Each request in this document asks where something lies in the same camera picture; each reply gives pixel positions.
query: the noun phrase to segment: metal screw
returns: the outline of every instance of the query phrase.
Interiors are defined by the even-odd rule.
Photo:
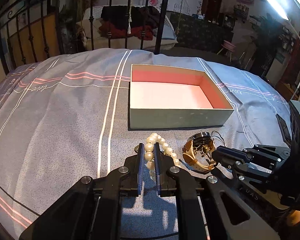
[[[88,184],[90,181],[91,181],[91,177],[89,177],[89,176],[84,176],[81,178],[81,182],[83,184]]]
[[[129,171],[129,169],[126,166],[122,166],[119,168],[120,173],[127,173],[128,171]]]
[[[217,183],[218,182],[218,178],[215,176],[209,176],[208,177],[208,181],[212,184]]]
[[[177,166],[172,166],[172,167],[170,167],[170,171],[172,173],[178,173],[180,171],[180,169]]]

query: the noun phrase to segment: bed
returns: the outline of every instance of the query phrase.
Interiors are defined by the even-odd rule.
[[[135,7],[143,7],[143,5],[133,5]],[[101,12],[102,12],[103,6],[95,6],[92,8],[92,15],[94,17],[93,21],[93,40],[94,40],[94,49],[100,49],[100,48],[106,48],[108,47],[108,38],[102,37],[100,35],[99,27],[101,26]],[[90,30],[90,8],[88,8],[85,11],[85,14],[83,16],[83,19],[81,22],[77,22],[77,26],[82,27],[85,33],[85,36],[87,38],[87,42],[85,44],[85,48],[87,50],[92,50],[92,45],[91,45],[91,30]],[[143,49],[147,50],[154,50],[155,47],[155,42],[156,42],[156,37],[154,36],[151,41],[144,41],[143,43]],[[128,38],[128,44],[127,48],[128,49],[140,49],[140,43],[141,40],[137,37],[129,37]],[[169,21],[168,17],[165,16],[164,20],[164,27],[163,27],[163,34],[162,34],[162,40],[161,40],[161,47],[160,49],[171,49],[173,46],[178,43],[177,38],[174,34],[174,29]],[[122,49],[125,47],[125,39],[120,38],[120,39],[112,39],[111,40],[111,48],[112,49]]]
[[[258,76],[233,67],[129,49],[21,66],[0,83],[0,222],[14,239],[79,178],[106,176],[153,132],[128,127],[131,64],[205,71],[233,106],[222,127],[158,131],[178,158],[187,138],[199,131],[217,130],[231,148],[286,147],[275,115],[290,123],[287,102]],[[153,98],[160,100],[160,92]],[[175,198],[157,196],[147,169],[143,178],[141,196],[124,198],[121,238],[178,239]]]

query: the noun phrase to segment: pink stripe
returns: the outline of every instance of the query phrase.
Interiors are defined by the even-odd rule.
[[[98,80],[101,80],[101,81],[106,81],[106,80],[119,80],[119,79],[117,79],[117,78],[100,79],[100,78],[91,78],[91,77],[87,77],[87,76],[76,77],[76,78],[72,78],[72,77],[68,77],[68,76],[65,76],[65,77],[66,77],[66,78],[69,78],[69,79],[89,78],[89,79],[98,79]]]
[[[77,73],[77,74],[70,74],[70,73],[68,73],[67,75],[77,76],[77,75],[81,75],[81,74],[88,74],[88,75],[91,75],[91,76],[94,76],[94,77],[101,77],[101,78],[105,78],[105,77],[123,77],[123,78],[130,79],[130,77],[125,77],[125,76],[97,76],[97,75],[91,74],[89,72],[81,72],[81,73]]]
[[[245,86],[239,86],[239,85],[232,85],[232,84],[227,84],[227,83],[225,83],[226,85],[230,85],[230,86],[236,86],[236,87],[242,87],[242,88],[248,88],[248,87],[245,87]],[[255,90],[255,89],[253,89],[253,88],[249,88],[250,90],[254,90],[254,91],[256,91],[256,92],[259,92],[259,90]]]
[[[255,90],[253,88],[248,88],[248,87],[245,87],[245,86],[233,85],[233,84],[228,84],[228,83],[224,83],[224,84],[226,84],[227,87],[233,87],[233,88],[237,88],[237,89],[240,89],[240,88],[241,89],[246,89],[246,90],[250,90],[250,91],[253,91],[253,92],[256,92],[256,93],[259,93],[259,94],[264,94],[266,96],[270,96],[271,95],[271,96],[274,96],[276,98],[284,99],[282,96],[276,96],[274,94],[271,94],[270,92],[263,93],[263,92],[261,92],[259,90]],[[217,84],[217,86],[219,86],[220,88],[222,88],[222,87],[225,86],[225,85],[223,85],[223,86],[220,86],[220,85],[222,85],[222,83],[221,84]]]
[[[19,221],[18,219],[16,219],[15,217],[13,217],[9,212],[8,212],[8,210],[6,210],[5,208],[4,208],[4,206],[2,206],[1,204],[0,204],[0,207],[2,207],[2,209],[13,219],[13,220],[15,220],[16,222],[18,222],[20,225],[22,225],[24,228],[27,228],[27,226],[26,225],[24,225],[21,221]]]
[[[48,83],[48,82],[57,81],[57,80],[61,80],[61,79],[62,78],[55,79],[55,80],[50,80],[50,81],[46,81],[46,82],[35,82],[35,81],[33,81],[32,83],[35,83],[35,84],[45,84],[45,83]]]
[[[62,79],[62,77],[59,77],[59,78],[50,78],[50,79],[36,78],[36,80],[41,80],[41,81],[53,81],[53,80],[57,80],[57,79]]]
[[[24,84],[24,83],[23,83],[21,80],[20,80],[20,83],[21,83],[21,84],[23,84],[23,85],[29,85],[29,84],[30,84],[30,83],[28,83],[28,84]]]
[[[27,221],[29,224],[32,224],[32,222],[29,220],[29,219],[27,219],[27,218],[25,218],[23,215],[21,215],[21,214],[19,214],[17,211],[15,211],[14,209],[12,209],[1,197],[0,197],[0,200],[3,202],[3,203],[5,203],[5,205],[13,212],[13,213],[15,213],[15,214],[17,214],[18,216],[20,216],[21,218],[23,218],[25,221]]]

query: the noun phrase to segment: wristwatch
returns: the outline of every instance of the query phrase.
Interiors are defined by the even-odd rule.
[[[218,165],[211,158],[211,153],[215,150],[213,138],[208,132],[200,132],[191,136],[182,148],[182,156],[185,162],[196,172],[207,174]],[[198,161],[196,155],[200,153],[202,157],[207,156],[209,165],[204,165]]]

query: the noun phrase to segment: tassel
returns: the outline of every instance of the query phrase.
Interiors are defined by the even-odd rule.
[[[130,22],[129,22],[129,25],[128,25],[128,34],[131,34]]]

